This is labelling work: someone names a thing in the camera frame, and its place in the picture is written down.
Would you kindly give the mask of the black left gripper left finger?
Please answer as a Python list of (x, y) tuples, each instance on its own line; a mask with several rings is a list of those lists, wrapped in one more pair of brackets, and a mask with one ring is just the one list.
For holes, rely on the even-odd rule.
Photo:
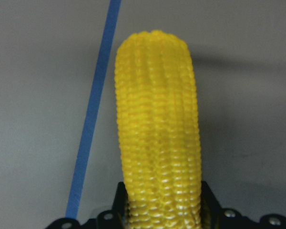
[(117, 215), (123, 226), (129, 226), (129, 201), (128, 193), (123, 182), (119, 182), (115, 192), (112, 212)]

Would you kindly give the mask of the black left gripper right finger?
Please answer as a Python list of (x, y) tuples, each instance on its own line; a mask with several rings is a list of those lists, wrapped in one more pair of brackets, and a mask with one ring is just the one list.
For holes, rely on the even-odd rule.
[(201, 224), (202, 226), (217, 226), (221, 205), (216, 199), (206, 181), (201, 184)]

